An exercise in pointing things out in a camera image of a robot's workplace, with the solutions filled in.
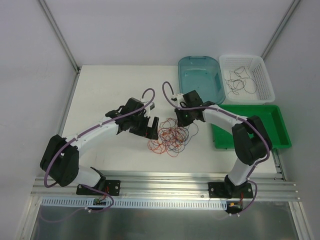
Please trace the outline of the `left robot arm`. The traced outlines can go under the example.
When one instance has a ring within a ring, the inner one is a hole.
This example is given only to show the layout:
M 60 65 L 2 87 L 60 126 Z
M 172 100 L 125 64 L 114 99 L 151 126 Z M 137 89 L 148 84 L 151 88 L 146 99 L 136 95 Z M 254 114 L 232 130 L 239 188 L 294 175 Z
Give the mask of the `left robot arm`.
M 157 140 L 159 118 L 154 117 L 152 125 L 148 125 L 154 107 L 153 102 L 131 97 L 125 105 L 107 112 L 99 123 L 82 133 L 68 137 L 54 135 L 45 149 L 40 168 L 61 187 L 78 184 L 87 186 L 95 195 L 101 194 L 106 188 L 105 176 L 94 167 L 81 166 L 80 158 L 102 141 L 125 131 Z

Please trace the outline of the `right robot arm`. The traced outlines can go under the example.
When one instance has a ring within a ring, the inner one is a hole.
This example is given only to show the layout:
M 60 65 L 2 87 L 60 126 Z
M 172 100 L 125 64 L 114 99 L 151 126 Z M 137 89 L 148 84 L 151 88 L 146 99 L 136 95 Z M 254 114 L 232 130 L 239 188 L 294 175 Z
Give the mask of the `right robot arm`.
M 273 147 L 262 120 L 256 115 L 237 115 L 211 101 L 204 102 L 195 90 L 174 94 L 170 99 L 179 127 L 187 127 L 198 120 L 215 125 L 232 136 L 237 159 L 224 181 L 214 185 L 213 194 L 231 199 L 244 193 L 250 175 L 258 164 L 270 157 Z

